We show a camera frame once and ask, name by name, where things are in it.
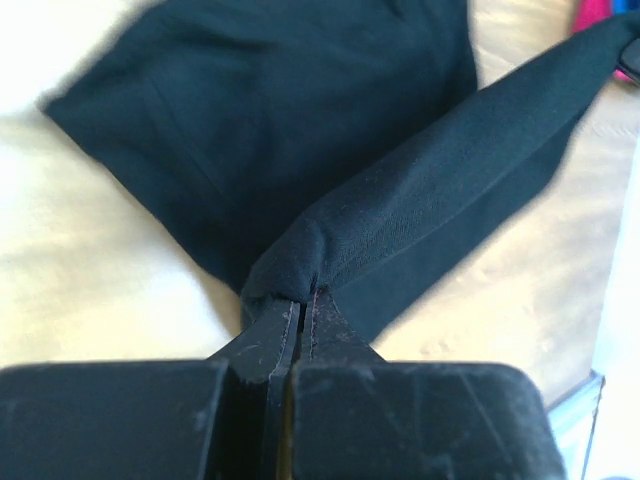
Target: black fabric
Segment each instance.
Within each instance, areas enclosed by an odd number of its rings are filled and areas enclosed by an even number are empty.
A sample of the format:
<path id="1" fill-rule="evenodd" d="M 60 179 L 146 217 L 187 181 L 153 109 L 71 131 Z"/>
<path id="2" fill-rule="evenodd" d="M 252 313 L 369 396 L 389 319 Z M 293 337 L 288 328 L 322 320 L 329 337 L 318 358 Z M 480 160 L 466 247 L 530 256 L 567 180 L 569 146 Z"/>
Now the black fabric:
<path id="1" fill-rule="evenodd" d="M 544 188 L 639 32 L 476 93 L 462 0 L 168 0 L 45 112 L 248 321 L 328 289 L 371 340 Z"/>

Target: black cloth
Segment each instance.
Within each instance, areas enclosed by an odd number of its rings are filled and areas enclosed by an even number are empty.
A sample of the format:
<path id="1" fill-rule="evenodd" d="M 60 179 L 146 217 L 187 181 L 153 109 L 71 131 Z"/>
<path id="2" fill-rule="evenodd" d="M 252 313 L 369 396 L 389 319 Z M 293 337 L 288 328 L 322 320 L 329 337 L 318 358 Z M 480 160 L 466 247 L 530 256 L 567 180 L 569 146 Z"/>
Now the black cloth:
<path id="1" fill-rule="evenodd" d="M 323 289 L 372 340 L 547 185 L 640 34 L 615 17 L 477 92 L 467 16 L 463 0 L 168 0 L 45 113 L 247 321 Z"/>

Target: black clamp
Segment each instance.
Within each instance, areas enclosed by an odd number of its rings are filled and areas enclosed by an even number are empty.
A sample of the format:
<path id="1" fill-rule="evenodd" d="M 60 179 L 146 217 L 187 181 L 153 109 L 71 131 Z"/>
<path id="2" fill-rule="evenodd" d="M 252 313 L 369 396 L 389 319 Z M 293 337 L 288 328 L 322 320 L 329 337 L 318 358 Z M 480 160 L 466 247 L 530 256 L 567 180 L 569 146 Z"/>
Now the black clamp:
<path id="1" fill-rule="evenodd" d="M 0 478 L 565 477 L 524 374 L 387 363 L 322 294 L 207 360 L 4 370 Z"/>

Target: white surface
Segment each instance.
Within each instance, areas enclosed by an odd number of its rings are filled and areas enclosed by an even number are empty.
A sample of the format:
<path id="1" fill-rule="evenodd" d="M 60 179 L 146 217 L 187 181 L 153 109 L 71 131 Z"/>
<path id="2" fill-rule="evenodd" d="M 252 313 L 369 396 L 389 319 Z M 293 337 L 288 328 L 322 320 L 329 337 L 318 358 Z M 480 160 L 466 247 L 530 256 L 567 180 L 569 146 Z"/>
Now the white surface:
<path id="1" fill-rule="evenodd" d="M 613 270 L 593 367 L 605 374 L 587 480 L 619 476 L 640 480 L 640 148 Z"/>

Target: pink fabric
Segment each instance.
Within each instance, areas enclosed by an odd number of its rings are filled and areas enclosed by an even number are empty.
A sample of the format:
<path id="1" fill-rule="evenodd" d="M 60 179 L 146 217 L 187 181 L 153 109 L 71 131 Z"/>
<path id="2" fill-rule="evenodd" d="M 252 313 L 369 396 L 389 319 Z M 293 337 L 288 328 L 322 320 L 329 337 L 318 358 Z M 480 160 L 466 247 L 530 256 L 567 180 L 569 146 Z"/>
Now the pink fabric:
<path id="1" fill-rule="evenodd" d="M 589 28 L 613 15 L 613 0 L 582 0 L 578 15 L 573 24 L 573 33 Z M 624 73 L 617 70 L 614 76 L 620 80 L 631 81 Z"/>

